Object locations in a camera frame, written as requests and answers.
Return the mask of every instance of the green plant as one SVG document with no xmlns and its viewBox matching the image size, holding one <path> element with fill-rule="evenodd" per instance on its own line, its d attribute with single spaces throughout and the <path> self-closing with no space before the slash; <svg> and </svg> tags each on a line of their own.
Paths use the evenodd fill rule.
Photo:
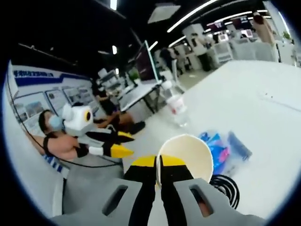
<svg viewBox="0 0 301 226">
<path fill-rule="evenodd" d="M 287 33 L 287 32 L 283 32 L 283 37 L 284 37 L 285 39 L 288 39 L 288 40 L 290 40 L 290 39 L 291 39 L 291 36 L 290 36 L 290 34 L 289 34 L 289 33 Z"/>
<path fill-rule="evenodd" d="M 129 77 L 132 80 L 139 79 L 139 73 L 138 73 L 138 71 L 135 70 L 135 69 L 132 69 L 132 71 L 129 73 Z"/>
</svg>

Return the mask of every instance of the ceiling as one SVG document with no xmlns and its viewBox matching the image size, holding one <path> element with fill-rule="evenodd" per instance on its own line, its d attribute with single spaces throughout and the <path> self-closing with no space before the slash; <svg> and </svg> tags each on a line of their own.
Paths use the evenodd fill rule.
<svg viewBox="0 0 301 226">
<path fill-rule="evenodd" d="M 167 0 L 118 0 L 116 13 L 110 9 L 110 0 L 19 1 L 14 5 L 12 27 L 17 43 L 34 45 L 41 51 L 76 62 L 78 68 L 93 77 L 103 67 L 107 70 L 122 68 L 133 57 L 139 43 L 132 30 L 149 45 L 158 41 L 156 50 L 182 37 L 182 29 L 199 16 L 193 23 L 205 26 L 221 17 L 264 9 L 260 0 L 245 0 L 202 16 L 211 9 L 233 2 L 218 0 L 167 33 L 169 27 L 206 0 L 169 0 L 181 5 L 180 9 L 168 20 L 147 24 L 155 4 L 162 2 Z M 112 45 L 117 46 L 118 54 L 112 55 Z M 100 54 L 99 50 L 110 55 Z M 19 56 L 15 54 L 16 61 L 26 64 L 30 51 Z"/>
</svg>

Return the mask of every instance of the coiled black cable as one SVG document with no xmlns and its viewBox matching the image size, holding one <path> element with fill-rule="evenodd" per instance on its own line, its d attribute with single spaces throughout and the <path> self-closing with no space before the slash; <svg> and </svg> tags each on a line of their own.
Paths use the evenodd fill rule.
<svg viewBox="0 0 301 226">
<path fill-rule="evenodd" d="M 209 184 L 229 198 L 231 207 L 237 208 L 239 204 L 239 189 L 233 179 L 225 175 L 213 175 Z"/>
</svg>

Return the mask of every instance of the black shoe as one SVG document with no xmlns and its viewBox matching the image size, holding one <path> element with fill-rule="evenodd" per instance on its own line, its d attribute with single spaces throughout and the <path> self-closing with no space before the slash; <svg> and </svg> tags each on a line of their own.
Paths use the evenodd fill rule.
<svg viewBox="0 0 301 226">
<path fill-rule="evenodd" d="M 138 133 L 139 131 L 141 131 L 144 127 L 145 127 L 145 122 L 143 122 L 143 121 L 135 123 L 134 125 L 131 126 L 129 133 L 134 135 L 134 134 Z"/>
</svg>

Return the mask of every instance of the ceiling vent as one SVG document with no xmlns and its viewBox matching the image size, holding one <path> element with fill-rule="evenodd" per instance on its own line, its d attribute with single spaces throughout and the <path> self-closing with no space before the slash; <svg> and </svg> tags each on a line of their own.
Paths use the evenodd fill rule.
<svg viewBox="0 0 301 226">
<path fill-rule="evenodd" d="M 176 6 L 173 3 L 158 3 L 156 4 L 156 8 L 152 12 L 148 23 L 155 23 L 162 20 L 167 20 L 171 18 L 171 16 L 178 11 L 181 6 Z"/>
</svg>

